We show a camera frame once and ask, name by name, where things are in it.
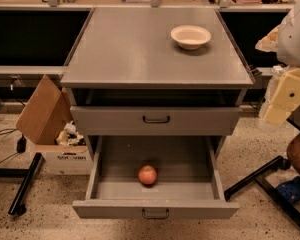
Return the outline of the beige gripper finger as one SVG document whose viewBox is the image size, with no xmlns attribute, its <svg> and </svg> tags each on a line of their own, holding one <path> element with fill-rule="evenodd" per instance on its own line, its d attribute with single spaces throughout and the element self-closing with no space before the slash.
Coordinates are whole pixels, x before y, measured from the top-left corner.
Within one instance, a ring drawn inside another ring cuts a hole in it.
<svg viewBox="0 0 300 240">
<path fill-rule="evenodd" d="M 300 106 L 300 68 L 275 78 L 269 91 L 270 100 L 263 111 L 263 120 L 271 125 L 280 125 Z"/>
</svg>

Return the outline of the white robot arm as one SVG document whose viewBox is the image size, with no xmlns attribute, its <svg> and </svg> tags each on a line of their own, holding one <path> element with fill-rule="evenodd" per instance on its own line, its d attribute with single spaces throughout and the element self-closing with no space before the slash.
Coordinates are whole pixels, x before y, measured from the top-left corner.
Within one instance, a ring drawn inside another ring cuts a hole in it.
<svg viewBox="0 0 300 240">
<path fill-rule="evenodd" d="M 286 68 L 273 75 L 259 113 L 272 125 L 282 124 L 300 105 L 300 0 L 278 26 L 276 54 Z"/>
</svg>

